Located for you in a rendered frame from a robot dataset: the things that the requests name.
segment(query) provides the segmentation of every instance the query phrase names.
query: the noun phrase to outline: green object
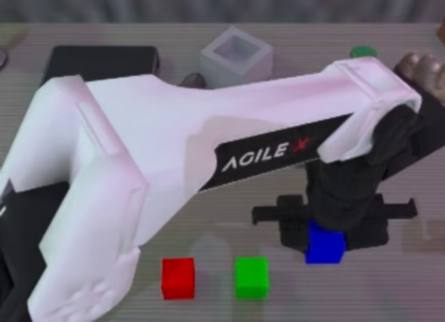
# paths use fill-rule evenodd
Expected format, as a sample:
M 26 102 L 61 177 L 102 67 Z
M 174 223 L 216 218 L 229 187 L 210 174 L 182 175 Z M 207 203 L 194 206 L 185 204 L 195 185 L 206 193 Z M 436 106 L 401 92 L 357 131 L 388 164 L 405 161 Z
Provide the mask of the green object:
M 267 258 L 237 257 L 235 287 L 237 299 L 266 299 L 270 287 Z
M 356 46 L 350 50 L 351 58 L 360 58 L 363 56 L 374 56 L 377 58 L 377 51 L 369 46 Z

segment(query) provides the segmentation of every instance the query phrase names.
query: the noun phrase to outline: blue cube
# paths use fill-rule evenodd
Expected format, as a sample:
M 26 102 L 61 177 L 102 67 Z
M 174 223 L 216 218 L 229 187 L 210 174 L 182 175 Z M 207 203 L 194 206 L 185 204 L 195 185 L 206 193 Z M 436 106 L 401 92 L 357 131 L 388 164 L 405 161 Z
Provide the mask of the blue cube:
M 325 230 L 314 221 L 309 222 L 309 249 L 306 264 L 340 264 L 346 251 L 342 232 Z

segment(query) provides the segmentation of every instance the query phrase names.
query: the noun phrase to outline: robotic hand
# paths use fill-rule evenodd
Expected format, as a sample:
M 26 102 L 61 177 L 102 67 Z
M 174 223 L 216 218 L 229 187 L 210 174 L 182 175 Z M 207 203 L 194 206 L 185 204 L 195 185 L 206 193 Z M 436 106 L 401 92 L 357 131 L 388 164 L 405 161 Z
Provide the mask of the robotic hand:
M 0 321 L 98 319 L 130 289 L 139 247 L 196 193 L 363 158 L 400 107 L 418 113 L 422 97 L 374 58 L 219 90 L 153 75 L 46 82 L 0 172 L 0 261 L 13 284 L 0 293 Z M 20 223 L 33 234 L 15 231 Z M 21 244 L 31 252 L 17 254 Z

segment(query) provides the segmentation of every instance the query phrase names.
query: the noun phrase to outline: white plastic casing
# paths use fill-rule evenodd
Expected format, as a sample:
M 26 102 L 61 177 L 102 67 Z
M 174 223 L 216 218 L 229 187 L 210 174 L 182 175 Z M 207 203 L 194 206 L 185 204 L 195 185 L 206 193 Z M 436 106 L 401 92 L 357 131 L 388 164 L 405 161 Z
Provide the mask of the white plastic casing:
M 352 114 L 319 148 L 325 162 L 372 148 L 393 107 L 420 96 L 374 58 L 219 90 L 153 75 L 37 91 L 0 173 L 17 192 L 68 179 L 40 249 L 47 269 L 29 298 L 35 322 L 94 321 L 127 294 L 147 243 L 211 178 L 224 142 Z

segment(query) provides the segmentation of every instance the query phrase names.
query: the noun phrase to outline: green lid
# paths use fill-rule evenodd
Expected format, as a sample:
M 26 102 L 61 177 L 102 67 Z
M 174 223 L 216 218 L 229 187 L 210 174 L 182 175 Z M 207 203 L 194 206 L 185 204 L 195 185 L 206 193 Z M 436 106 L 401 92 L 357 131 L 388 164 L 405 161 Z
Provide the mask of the green lid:
M 350 50 L 349 56 L 351 58 L 360 58 L 363 56 L 374 56 L 377 58 L 377 51 L 368 46 L 356 46 Z

